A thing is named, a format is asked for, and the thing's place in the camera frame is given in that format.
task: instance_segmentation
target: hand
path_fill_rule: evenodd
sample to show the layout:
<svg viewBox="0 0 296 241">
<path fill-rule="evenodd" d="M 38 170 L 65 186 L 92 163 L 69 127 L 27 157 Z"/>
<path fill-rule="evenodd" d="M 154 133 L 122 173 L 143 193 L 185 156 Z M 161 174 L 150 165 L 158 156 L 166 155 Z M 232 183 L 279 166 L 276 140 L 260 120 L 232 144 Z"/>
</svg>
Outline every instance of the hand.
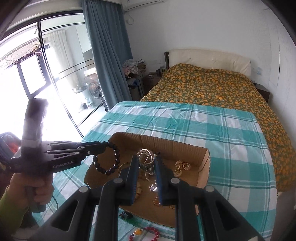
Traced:
<svg viewBox="0 0 296 241">
<path fill-rule="evenodd" d="M 53 175 L 46 177 L 30 177 L 23 173 L 15 173 L 7 188 L 8 198 L 17 206 L 24 209 L 29 206 L 25 186 L 35 187 L 34 201 L 40 205 L 48 204 L 52 198 L 54 187 L 52 186 Z"/>
</svg>

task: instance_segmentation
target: finger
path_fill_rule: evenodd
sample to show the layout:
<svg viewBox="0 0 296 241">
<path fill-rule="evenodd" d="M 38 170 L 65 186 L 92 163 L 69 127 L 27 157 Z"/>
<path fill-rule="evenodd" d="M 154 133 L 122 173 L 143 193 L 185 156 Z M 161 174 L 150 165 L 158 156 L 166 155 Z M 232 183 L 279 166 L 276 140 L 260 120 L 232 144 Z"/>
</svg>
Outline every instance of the finger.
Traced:
<svg viewBox="0 0 296 241">
<path fill-rule="evenodd" d="M 34 201 L 40 205 L 48 204 L 52 199 L 51 195 L 37 195 L 34 197 Z"/>
<path fill-rule="evenodd" d="M 45 195 L 45 194 L 53 194 L 53 191 L 54 191 L 54 187 L 51 185 L 51 186 L 43 186 L 43 187 L 39 187 L 39 188 L 36 188 L 35 190 L 35 193 L 36 195 Z"/>
<path fill-rule="evenodd" d="M 48 187 L 51 186 L 53 180 L 54 180 L 53 174 L 50 174 L 50 175 L 46 176 L 45 177 L 45 185 L 48 186 Z"/>
<path fill-rule="evenodd" d="M 45 181 L 41 177 L 32 177 L 25 175 L 23 173 L 16 173 L 13 175 L 12 182 L 20 186 L 30 186 L 30 187 L 42 187 L 45 185 Z"/>
</svg>

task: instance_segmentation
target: tablecloth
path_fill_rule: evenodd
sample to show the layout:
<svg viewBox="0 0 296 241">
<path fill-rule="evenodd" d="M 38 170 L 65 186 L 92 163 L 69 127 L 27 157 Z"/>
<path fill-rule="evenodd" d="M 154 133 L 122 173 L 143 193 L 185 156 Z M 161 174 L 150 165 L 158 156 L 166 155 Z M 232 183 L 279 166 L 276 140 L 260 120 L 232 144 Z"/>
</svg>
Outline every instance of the tablecloth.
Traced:
<svg viewBox="0 0 296 241">
<path fill-rule="evenodd" d="M 274 168 L 264 135 L 254 115 L 226 108 L 160 102 L 121 102 L 105 114 L 83 138 L 84 142 L 107 141 L 116 132 L 130 132 L 206 147 L 211 164 L 208 185 L 214 186 L 246 220 L 269 240 L 276 214 Z M 92 157 L 81 166 L 54 175 L 54 196 L 61 205 L 78 187 Z M 42 225 L 56 210 L 35 214 Z M 128 240 L 137 227 L 154 226 L 159 241 L 174 240 L 175 230 L 135 217 L 119 220 L 118 238 Z M 151 240 L 144 232 L 139 240 Z"/>
</svg>

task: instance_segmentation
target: brown cardboard box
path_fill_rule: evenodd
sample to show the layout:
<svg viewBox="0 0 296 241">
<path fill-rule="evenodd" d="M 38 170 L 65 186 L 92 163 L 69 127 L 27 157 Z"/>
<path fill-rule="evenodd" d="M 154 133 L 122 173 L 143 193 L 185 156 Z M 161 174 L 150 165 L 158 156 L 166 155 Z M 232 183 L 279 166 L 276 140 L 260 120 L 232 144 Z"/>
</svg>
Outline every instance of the brown cardboard box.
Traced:
<svg viewBox="0 0 296 241">
<path fill-rule="evenodd" d="M 180 179 L 186 181 L 189 185 L 203 188 L 207 184 L 210 170 L 210 153 L 206 148 L 123 132 L 115 133 L 109 141 L 116 144 L 120 150 L 120 165 L 130 162 L 133 155 L 145 148 L 153 151 L 153 153 L 159 152 L 163 163 L 172 170 L 175 170 L 175 163 L 178 160 L 190 163 L 191 169 L 183 170 L 180 176 Z M 105 169 L 111 168 L 115 163 L 113 150 L 107 148 L 103 154 L 98 156 L 98 162 Z M 118 177 L 117 171 L 110 176 L 106 176 L 98 173 L 95 167 L 91 165 L 86 172 L 84 182 L 90 188 L 95 188 L 103 186 L 105 182 L 116 177 Z M 140 171 L 138 181 L 142 188 L 140 197 L 135 200 L 132 206 L 123 206 L 121 208 L 151 222 L 175 227 L 175 210 L 153 204 L 157 194 L 150 192 L 149 186 L 152 185 L 152 182 L 146 180 L 143 171 Z"/>
</svg>

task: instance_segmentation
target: yellow bead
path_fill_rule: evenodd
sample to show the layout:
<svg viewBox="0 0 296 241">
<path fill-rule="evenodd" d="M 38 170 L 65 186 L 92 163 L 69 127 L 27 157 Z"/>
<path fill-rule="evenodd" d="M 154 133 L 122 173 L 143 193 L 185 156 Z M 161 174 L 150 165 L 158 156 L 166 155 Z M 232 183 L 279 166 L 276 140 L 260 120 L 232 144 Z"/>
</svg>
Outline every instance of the yellow bead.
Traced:
<svg viewBox="0 0 296 241">
<path fill-rule="evenodd" d="M 136 229 L 134 232 L 135 235 L 141 235 L 142 234 L 142 230 L 140 229 Z"/>
</svg>

